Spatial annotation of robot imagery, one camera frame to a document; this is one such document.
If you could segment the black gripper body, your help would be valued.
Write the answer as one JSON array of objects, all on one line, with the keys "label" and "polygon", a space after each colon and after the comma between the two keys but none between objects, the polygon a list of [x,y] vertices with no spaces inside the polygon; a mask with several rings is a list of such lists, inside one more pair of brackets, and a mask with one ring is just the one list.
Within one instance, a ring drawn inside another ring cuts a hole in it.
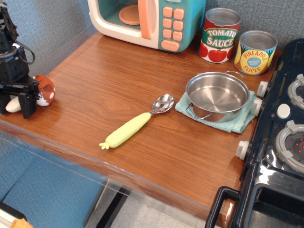
[{"label": "black gripper body", "polygon": [[39,82],[29,76],[29,64],[22,46],[12,46],[10,51],[0,55],[1,95],[26,94],[39,98]]}]

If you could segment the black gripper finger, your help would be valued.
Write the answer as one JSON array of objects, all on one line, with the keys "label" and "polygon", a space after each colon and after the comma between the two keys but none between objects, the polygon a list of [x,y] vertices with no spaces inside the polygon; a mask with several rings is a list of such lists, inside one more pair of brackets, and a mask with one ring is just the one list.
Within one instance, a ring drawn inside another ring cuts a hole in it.
[{"label": "black gripper finger", "polygon": [[6,110],[7,104],[11,101],[10,95],[1,93],[0,94],[0,113],[6,114],[8,111]]},{"label": "black gripper finger", "polygon": [[35,96],[26,93],[19,94],[19,104],[21,107],[22,115],[24,119],[28,119],[32,116],[37,109],[37,100]]}]

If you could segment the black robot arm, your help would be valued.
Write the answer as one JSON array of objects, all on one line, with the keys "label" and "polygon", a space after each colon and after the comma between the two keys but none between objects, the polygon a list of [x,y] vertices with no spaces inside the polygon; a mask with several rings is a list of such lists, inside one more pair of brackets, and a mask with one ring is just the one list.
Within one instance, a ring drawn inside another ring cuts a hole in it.
[{"label": "black robot arm", "polygon": [[29,118],[37,109],[39,81],[29,76],[29,65],[25,50],[30,48],[17,41],[19,34],[12,22],[7,5],[0,3],[0,113],[6,114],[6,106],[12,96],[17,97],[23,117]]}]

